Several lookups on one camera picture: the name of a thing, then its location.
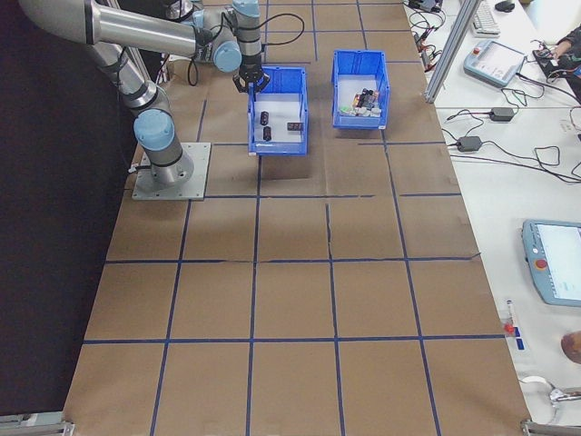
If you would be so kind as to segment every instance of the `blue storage box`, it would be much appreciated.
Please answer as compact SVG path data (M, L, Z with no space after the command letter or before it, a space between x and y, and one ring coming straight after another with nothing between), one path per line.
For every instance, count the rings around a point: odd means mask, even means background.
M271 77L269 84L253 101L248 102L249 154L304 155L307 153L309 107L307 104L307 74L301 67L265 66ZM263 139L261 112L269 113L271 140ZM287 123L302 123L300 131L289 131Z
M333 127L338 129L385 129L388 123L389 77L385 54L375 50L335 50L332 83ZM363 88L379 91L379 117L343 114Z

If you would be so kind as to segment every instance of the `brown paper floor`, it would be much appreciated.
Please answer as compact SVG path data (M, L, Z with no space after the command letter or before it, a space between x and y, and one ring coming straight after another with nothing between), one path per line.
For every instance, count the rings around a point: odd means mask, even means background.
M80 436L520 434L527 411L403 6L334 3L262 4L306 20L266 61L307 69L307 157L248 156L247 96L203 66L191 88L175 65L179 135L213 142L208 197L127 190L65 408ZM273 21L265 37L296 29ZM385 51L385 133L331 127L335 48Z

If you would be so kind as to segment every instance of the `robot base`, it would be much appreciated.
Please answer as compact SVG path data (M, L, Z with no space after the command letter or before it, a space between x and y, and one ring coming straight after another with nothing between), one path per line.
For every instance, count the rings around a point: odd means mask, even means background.
M133 188L134 200L203 200L210 165L210 143L182 143L183 150L193 160L193 174L187 182L165 187L158 183L152 173L141 170ZM141 165L149 165L144 154Z

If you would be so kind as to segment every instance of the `black curtain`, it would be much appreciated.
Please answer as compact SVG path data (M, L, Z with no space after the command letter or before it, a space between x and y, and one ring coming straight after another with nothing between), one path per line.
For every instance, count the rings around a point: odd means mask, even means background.
M159 15L158 1L123 1ZM135 148L81 45L0 2L0 415L60 411ZM160 56L146 54L153 77Z

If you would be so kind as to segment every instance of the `white table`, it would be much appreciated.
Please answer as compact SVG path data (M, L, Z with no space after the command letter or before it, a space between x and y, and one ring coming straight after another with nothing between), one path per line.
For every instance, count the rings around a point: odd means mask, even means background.
M434 44L438 49L443 48L448 37L458 14L459 1L446 0L444 10L448 16L447 22L427 41L427 44ZM537 32L518 2L510 14L494 10L493 14L501 28L497 39L501 44L527 54L536 48L530 41L537 37ZM434 25L438 23L435 17L429 20ZM456 137L478 125L478 121L469 115L447 121L458 110L469 108L473 112L487 112L494 106L509 107L498 88L480 82L463 71L464 58L479 41L480 38L467 34L436 100L442 127ZM525 64L522 73L545 81L536 63ZM558 80L556 85L570 92L564 80ZM539 94L538 87L518 79L513 79L509 87L532 95ZM533 155L535 147L556 145L561 150L559 170L568 174L572 167L581 162L581 140L577 137L581 132L569 120L569 108L575 104L572 98L547 88L542 99L529 99L528 107L520 109L509 124L493 123L487 116L481 115L485 124L470 135L480 136L483 141L495 141L513 154L528 156ZM576 124L581 125L581 109L575 110L573 116ZM447 134L445 136L448 144L454 142ZM450 149L450 153L460 154L455 148ZM485 144L474 155L517 161L491 144ZM581 222L581 185L567 185L547 174L515 166L460 158L452 160L500 317L507 313L508 299L516 307L526 348L520 351L514 339L507 341L517 375L519 378L540 375L560 388L580 387L581 365L571 362L563 354L560 340L568 332L581 330L581 309L542 302L525 262L520 232L522 223L531 218ZM521 386L532 419L539 423L550 421L553 410L548 401L547 388L540 384ZM562 403L553 423L581 425L581 401Z

